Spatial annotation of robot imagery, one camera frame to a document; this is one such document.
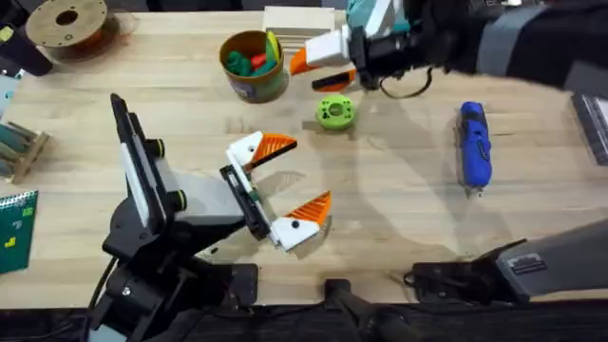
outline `wooden spool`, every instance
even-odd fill
[[[120,23],[103,0],[47,0],[29,17],[28,38],[60,61],[78,61],[105,52]]]

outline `book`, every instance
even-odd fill
[[[0,274],[29,265],[38,191],[0,199]]]

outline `black cable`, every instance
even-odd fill
[[[95,286],[95,290],[93,291],[93,296],[91,297],[91,300],[88,302],[88,308],[87,308],[86,314],[85,314],[85,323],[83,324],[83,330],[80,335],[80,342],[88,341],[88,331],[89,331],[90,325],[91,325],[91,317],[89,316],[89,314],[93,310],[93,308],[95,308],[95,304],[97,304],[99,294],[102,292],[102,288],[103,288],[105,282],[107,281],[107,278],[110,276],[110,272],[112,272],[114,265],[116,265],[116,261],[117,261],[117,258],[114,256],[110,260],[110,262],[107,263],[107,266],[105,266],[105,270],[102,273],[102,276],[99,278],[99,281],[97,282],[97,286]]]
[[[42,335],[37,335],[37,336],[23,336],[23,337],[19,337],[19,336],[14,336],[14,337],[2,337],[0,338],[0,341],[2,342],[22,342],[22,341],[35,341],[35,340],[44,340],[53,336],[56,336],[60,333],[66,332],[69,329],[73,328],[74,325],[73,324],[68,324],[66,326],[64,326],[63,328],[59,328],[56,329],[52,332],[49,333],[45,333]]]
[[[391,93],[389,93],[385,88],[384,88],[384,82],[388,79],[388,77],[383,78],[382,80],[380,80],[380,90],[382,90],[382,92],[387,95],[388,97],[394,99],[394,100],[403,100],[403,99],[409,99],[412,97],[416,97],[422,93],[424,93],[425,91],[428,90],[428,88],[430,87],[430,84],[433,83],[433,67],[430,66],[427,69],[427,82],[425,83],[425,85],[423,85],[420,89],[410,93],[410,94],[406,94],[406,95],[393,95]]]
[[[247,314],[221,314],[221,313],[209,312],[209,314],[214,317],[221,318],[221,319],[227,319],[227,320],[242,320],[242,319],[252,319],[252,318],[260,319],[260,320],[268,320],[268,319],[277,319],[277,318],[284,317],[287,315],[292,315],[292,314],[305,313],[307,311],[312,311],[312,310],[318,309],[318,308],[322,307],[323,305],[325,305],[324,301],[317,303],[317,304],[308,305],[308,306],[296,308],[293,310],[278,312],[278,313],[251,312],[251,313],[247,313]]]
[[[209,311],[201,311],[199,318],[197,318],[194,321],[194,324],[190,326],[190,328],[188,328],[186,330],[186,332],[180,337],[180,341],[179,342],[183,342],[185,341],[186,337],[188,337],[190,335],[190,333],[192,333],[192,331],[199,325],[199,323],[201,322],[201,320],[207,315],[209,314]]]

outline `wooden table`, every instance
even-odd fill
[[[298,139],[255,181],[279,214],[332,190],[329,229],[291,255],[242,229],[214,256],[259,265],[259,303],[318,301],[323,280],[337,276],[368,300],[412,300],[399,277],[414,262],[471,258],[608,216],[608,170],[590,156],[566,93],[436,71],[416,99],[349,94],[359,122],[329,134],[314,123],[322,95],[310,80],[333,70],[292,78],[269,104],[246,104],[229,87],[219,46],[260,29],[260,12],[135,16],[120,47],[28,76],[12,100],[6,119],[52,138],[22,185],[0,185],[3,196],[40,190],[29,268],[0,275],[0,308],[89,300],[108,262],[101,244],[110,216],[125,196],[110,92],[127,100],[149,137],[164,139],[176,170],[219,177],[228,144],[257,130]],[[417,71],[391,86],[405,92],[423,81]],[[453,127],[463,101],[484,103],[489,121],[494,176],[481,199],[466,199],[457,180]]]

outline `green 3d printed part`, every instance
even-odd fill
[[[325,129],[339,130],[354,123],[355,112],[351,99],[344,95],[330,95],[319,104],[316,120]]]

